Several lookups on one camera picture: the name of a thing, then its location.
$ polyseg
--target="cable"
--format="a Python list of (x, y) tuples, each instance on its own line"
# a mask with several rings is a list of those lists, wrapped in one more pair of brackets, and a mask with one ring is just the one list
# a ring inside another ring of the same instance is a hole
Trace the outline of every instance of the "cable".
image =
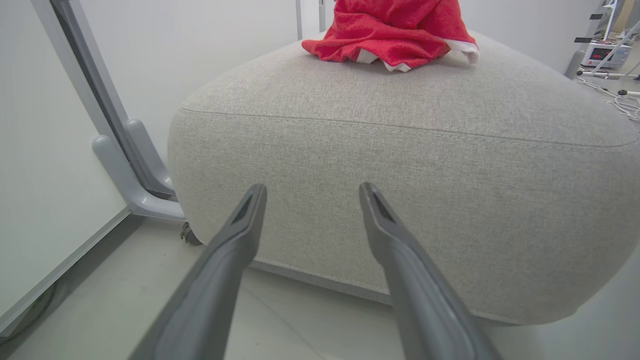
[(38, 316), (36, 316), (36, 318), (33, 319), (27, 326), (23, 327), (22, 330), (20, 330), (19, 332), (16, 332), (14, 335), (11, 335), (7, 340), (4, 340), (3, 342), (1, 342), (0, 347), (3, 347), (6, 344), (10, 343), (11, 341), (17, 339), (18, 336), (24, 334), (27, 330), (29, 330), (32, 326), (34, 326), (34, 324), (36, 324), (36, 322), (42, 317), (42, 315), (45, 313), (45, 311), (47, 311), (47, 309), (51, 305), (51, 302), (53, 301), (53, 297), (56, 296), (57, 287), (58, 287), (58, 282), (54, 282), (53, 285), (51, 285), (51, 288), (52, 288), (51, 295), (49, 295), (49, 299), (47, 300), (47, 303), (45, 304), (44, 308), (40, 311)]
[(615, 106), (622, 115), (629, 118), (629, 120), (633, 122), (637, 122), (640, 124), (640, 99), (637, 97), (629, 96), (629, 95), (618, 95), (608, 91), (605, 88), (602, 88), (596, 84), (588, 83), (585, 79), (578, 78), (577, 76), (574, 78), (574, 83), (586, 85), (592, 89), (595, 89), (597, 92), (609, 95), (613, 97), (613, 100), (604, 101), (605, 104), (612, 104)]
[[(579, 67), (579, 70), (583, 72), (593, 71), (593, 69), (587, 69), (582, 66)], [(605, 79), (605, 80), (620, 80), (619, 76), (609, 76), (610, 72), (607, 69), (600, 68), (600, 70), (596, 74), (601, 74), (601, 73), (605, 74), (605, 76), (594, 75), (593, 77), (598, 79)]]

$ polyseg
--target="cabinet door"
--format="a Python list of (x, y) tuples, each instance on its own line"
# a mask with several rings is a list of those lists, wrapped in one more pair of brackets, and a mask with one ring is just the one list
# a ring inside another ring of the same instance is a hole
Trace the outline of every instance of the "cabinet door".
[(0, 24), (1, 330), (126, 204), (33, 5), (1, 1)]

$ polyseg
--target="caster wheel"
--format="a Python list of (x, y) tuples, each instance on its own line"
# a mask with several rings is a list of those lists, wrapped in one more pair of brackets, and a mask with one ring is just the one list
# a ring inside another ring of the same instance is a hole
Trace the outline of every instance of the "caster wheel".
[(200, 240), (196, 237), (196, 235), (191, 230), (188, 222), (185, 222), (182, 226), (182, 232), (180, 233), (180, 239), (184, 239), (184, 241), (192, 244), (193, 246), (202, 245)]

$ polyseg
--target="fabric upholstery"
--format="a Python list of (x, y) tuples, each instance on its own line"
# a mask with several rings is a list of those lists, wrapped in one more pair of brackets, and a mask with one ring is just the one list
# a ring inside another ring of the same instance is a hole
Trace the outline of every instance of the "fabric upholstery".
[(471, 35), (475, 65), (449, 53), (389, 73), (296, 43), (199, 89), (168, 144), (195, 234), (209, 241), (265, 183), (258, 264), (380, 300), (367, 295), (388, 290), (358, 203), (370, 181), (475, 315), (574, 313), (636, 246), (638, 132), (590, 89)]

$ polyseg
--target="electronic device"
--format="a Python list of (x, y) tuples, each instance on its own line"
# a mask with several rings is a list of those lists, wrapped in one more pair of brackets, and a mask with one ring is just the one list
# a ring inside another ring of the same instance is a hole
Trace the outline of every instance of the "electronic device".
[(616, 44), (602, 44), (600, 42), (592, 41), (587, 47), (587, 51), (582, 59), (582, 66), (598, 66), (604, 60), (602, 67), (608, 69), (620, 69), (625, 64), (631, 52), (631, 47), (622, 45), (614, 54), (611, 54), (611, 50), (616, 47)]

